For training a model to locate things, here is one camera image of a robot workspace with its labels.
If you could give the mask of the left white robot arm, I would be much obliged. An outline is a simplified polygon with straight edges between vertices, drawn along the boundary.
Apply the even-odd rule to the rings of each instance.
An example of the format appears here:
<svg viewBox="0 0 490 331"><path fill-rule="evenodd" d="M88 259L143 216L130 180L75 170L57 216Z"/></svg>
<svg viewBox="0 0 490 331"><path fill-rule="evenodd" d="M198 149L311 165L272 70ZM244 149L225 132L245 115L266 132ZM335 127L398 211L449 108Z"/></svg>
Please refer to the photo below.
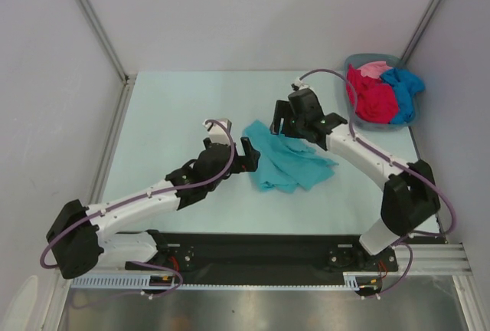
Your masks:
<svg viewBox="0 0 490 331"><path fill-rule="evenodd" d="M196 159L134 196L89 206L80 200L68 202L47 233L49 250L62 277L74 279L97 266L178 269L176 256L163 233L151 228L126 233L124 228L196 204L233 174L255 172L260 152L249 138L240 141L243 155L229 143L205 139L204 151Z"/></svg>

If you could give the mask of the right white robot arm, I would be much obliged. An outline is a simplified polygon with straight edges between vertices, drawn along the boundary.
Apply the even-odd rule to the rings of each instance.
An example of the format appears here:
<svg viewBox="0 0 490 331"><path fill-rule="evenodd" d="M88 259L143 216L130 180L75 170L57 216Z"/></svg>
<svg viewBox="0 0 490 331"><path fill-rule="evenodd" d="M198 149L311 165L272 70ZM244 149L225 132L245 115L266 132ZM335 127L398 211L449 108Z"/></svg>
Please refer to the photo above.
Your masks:
<svg viewBox="0 0 490 331"><path fill-rule="evenodd" d="M354 264L361 270L372 270L380 263L383 250L440 210L433 171L427 162L399 162L369 144L345 118L323 113L310 89L296 90L287 100L276 101L270 132L304 139L342 157L382 191L380 217L359 237L360 247L353 251Z"/></svg>

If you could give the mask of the teal t-shirt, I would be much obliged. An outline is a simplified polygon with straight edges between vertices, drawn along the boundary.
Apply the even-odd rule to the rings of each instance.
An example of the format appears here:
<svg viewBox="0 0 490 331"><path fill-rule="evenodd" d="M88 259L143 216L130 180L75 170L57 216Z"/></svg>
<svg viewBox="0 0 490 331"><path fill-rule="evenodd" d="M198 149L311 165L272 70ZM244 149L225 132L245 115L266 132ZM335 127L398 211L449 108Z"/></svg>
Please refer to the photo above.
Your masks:
<svg viewBox="0 0 490 331"><path fill-rule="evenodd" d="M338 163L320 156L300 139L273 135L259 120L247 126L243 136L260 152L258 167L251 178L261 192L278 190L292 194L298 188L309 191L335 174Z"/></svg>

